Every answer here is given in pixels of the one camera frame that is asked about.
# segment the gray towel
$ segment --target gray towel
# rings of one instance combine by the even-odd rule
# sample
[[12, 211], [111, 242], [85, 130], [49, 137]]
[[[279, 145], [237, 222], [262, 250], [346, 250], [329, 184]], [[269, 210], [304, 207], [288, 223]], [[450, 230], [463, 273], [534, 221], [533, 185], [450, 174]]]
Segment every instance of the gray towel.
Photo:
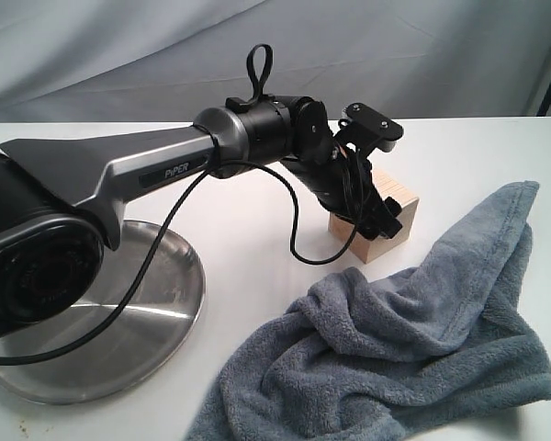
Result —
[[501, 188], [417, 268], [315, 284], [231, 357], [188, 439], [397, 440], [551, 400], [545, 349], [517, 312], [537, 189]]

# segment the metal stand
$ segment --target metal stand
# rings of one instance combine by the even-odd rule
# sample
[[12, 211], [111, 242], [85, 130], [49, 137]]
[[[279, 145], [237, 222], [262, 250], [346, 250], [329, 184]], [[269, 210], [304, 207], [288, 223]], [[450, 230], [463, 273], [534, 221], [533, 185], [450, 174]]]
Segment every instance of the metal stand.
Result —
[[[120, 248], [107, 252], [94, 285], [70, 309], [0, 339], [0, 356], [36, 354], [65, 345], [101, 322], [135, 277], [159, 226], [124, 222]], [[200, 260], [181, 236], [167, 232], [131, 304], [95, 340], [60, 358], [0, 367], [0, 384], [49, 404], [91, 401], [148, 378], [188, 336], [205, 294]]]

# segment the black loop strap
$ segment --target black loop strap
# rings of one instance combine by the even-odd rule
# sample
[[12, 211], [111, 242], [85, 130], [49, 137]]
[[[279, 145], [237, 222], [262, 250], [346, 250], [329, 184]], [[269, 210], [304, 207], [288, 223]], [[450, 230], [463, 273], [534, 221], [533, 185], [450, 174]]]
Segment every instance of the black loop strap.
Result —
[[[265, 63], [264, 69], [261, 72], [261, 76], [257, 79], [257, 72], [255, 71], [255, 53], [258, 49], [264, 48], [265, 50]], [[264, 85], [269, 78], [269, 74], [272, 72], [272, 66], [274, 65], [274, 50], [269, 44], [257, 44], [253, 46], [253, 49], [247, 55], [247, 74], [253, 85], [253, 96], [248, 101], [249, 104], [255, 104], [264, 94]]]

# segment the gray fabric backdrop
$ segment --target gray fabric backdrop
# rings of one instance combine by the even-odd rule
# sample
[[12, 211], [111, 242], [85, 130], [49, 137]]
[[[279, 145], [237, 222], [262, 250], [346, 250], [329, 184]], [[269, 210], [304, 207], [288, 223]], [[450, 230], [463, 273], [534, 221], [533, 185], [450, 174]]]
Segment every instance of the gray fabric backdrop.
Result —
[[190, 120], [269, 91], [392, 118], [523, 115], [551, 63], [551, 0], [0, 0], [0, 121]]

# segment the white table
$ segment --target white table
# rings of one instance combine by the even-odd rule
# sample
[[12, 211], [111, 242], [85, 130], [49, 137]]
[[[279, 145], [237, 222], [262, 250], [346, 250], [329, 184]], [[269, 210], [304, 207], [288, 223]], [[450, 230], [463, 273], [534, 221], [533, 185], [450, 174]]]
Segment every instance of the white table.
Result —
[[[421, 262], [433, 241], [499, 186], [534, 179], [542, 187], [530, 222], [534, 251], [520, 310], [551, 357], [551, 119], [402, 121], [394, 152], [373, 160], [421, 197], [410, 240], [363, 266], [354, 256], [325, 267], [305, 266], [288, 252], [292, 205], [272, 177], [251, 172], [206, 180], [173, 223], [202, 258], [208, 297], [186, 343], [139, 387], [68, 407], [24, 402], [0, 388], [0, 440], [180, 439], [215, 374], [259, 325], [281, 314], [328, 273], [358, 266], [369, 279]], [[0, 142], [16, 137], [80, 138], [170, 128], [179, 124], [0, 124]], [[289, 175], [279, 165], [278, 171]], [[340, 246], [326, 232], [328, 214], [299, 181], [298, 249], [323, 258]], [[129, 205], [127, 217], [161, 223], [191, 179]], [[452, 424], [421, 440], [551, 440], [551, 402], [483, 420]]]

